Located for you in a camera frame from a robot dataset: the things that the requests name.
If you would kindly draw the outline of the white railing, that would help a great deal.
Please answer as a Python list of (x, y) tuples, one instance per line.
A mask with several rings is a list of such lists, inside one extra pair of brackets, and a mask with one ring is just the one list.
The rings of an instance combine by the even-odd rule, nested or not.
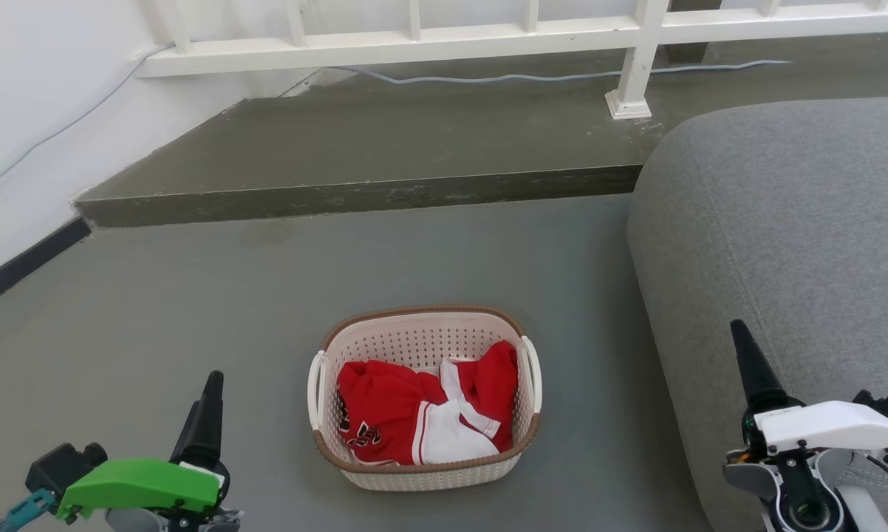
[(646, 88), (661, 45), (888, 33), (888, 0), (749, 0), (737, 9), (677, 11), (670, 0), (633, 0), (630, 14), (542, 20), (542, 0), (522, 0), (521, 21), (427, 27), (420, 0), (404, 0), (400, 30), (308, 33), (299, 0), (284, 0), (287, 33), (256, 39), (195, 41), (183, 0), (160, 0), (169, 45), (141, 61), (141, 78), (285, 69), (350, 68), (624, 50), (618, 87), (606, 95), (614, 119), (651, 115)]

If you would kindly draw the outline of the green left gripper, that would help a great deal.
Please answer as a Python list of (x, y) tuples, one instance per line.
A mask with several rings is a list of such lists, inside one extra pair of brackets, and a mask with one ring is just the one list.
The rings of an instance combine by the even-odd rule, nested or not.
[(66, 461), (56, 518), (75, 521), (102, 509), (144, 508), (208, 514), (227, 496), (222, 467), (224, 374), (211, 371), (199, 400), (191, 404), (169, 460), (103, 460), (98, 444), (77, 451), (60, 445)]

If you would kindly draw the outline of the red basketball jersey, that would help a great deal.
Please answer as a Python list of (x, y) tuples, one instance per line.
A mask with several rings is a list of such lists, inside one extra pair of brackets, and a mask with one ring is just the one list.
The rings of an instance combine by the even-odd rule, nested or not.
[(337, 434), (367, 466), (423, 464), (427, 410), (447, 401), (440, 378), (386, 361), (349, 361), (337, 389)]

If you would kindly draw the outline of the grey fabric sofa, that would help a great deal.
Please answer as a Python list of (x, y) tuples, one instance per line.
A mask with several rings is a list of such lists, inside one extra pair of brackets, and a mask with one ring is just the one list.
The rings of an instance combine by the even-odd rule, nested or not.
[(888, 98), (684, 121), (643, 166), (627, 238), (706, 519), (764, 532), (722, 474), (745, 410), (730, 323), (798, 400), (887, 396)]

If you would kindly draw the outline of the black baseboard strip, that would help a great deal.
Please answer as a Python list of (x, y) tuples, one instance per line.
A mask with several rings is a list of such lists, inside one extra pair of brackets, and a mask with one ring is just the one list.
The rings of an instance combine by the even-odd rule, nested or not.
[(82, 216), (77, 216), (36, 245), (6, 262), (0, 267), (0, 296), (51, 262), (56, 256), (89, 238), (91, 233), (89, 223)]

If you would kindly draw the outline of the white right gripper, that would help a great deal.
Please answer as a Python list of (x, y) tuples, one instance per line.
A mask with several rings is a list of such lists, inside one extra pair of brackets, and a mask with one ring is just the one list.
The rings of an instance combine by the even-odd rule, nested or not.
[(742, 390), (749, 448), (766, 457), (782, 452), (851, 450), (882, 458), (888, 450), (888, 417), (855, 402), (826, 401), (805, 406), (785, 388), (742, 320), (730, 323)]

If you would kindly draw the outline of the white plastic laundry basket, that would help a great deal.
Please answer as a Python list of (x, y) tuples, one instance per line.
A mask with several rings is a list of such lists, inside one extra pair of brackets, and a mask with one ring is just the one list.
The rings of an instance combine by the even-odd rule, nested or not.
[[(373, 466), (358, 462), (337, 434), (337, 380), (349, 361), (386, 361), (435, 374), (444, 359), (481, 359), (498, 341), (508, 341), (517, 351), (518, 387), (507, 451), (456, 463)], [(505, 477), (536, 436), (542, 398), (541, 361), (534, 344), (510, 316), (490, 307), (407, 307), (350, 318), (326, 337), (307, 378), (307, 409), (318, 450), (367, 491), (447, 491)]]

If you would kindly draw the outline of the red and white jersey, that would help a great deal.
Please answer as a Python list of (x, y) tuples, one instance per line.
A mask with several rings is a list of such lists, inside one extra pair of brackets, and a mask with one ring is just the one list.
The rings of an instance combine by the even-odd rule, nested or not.
[(517, 351), (498, 341), (481, 359), (448, 358), (437, 373), (417, 372), (418, 404), (410, 458), (415, 465), (493, 457), (512, 443)]

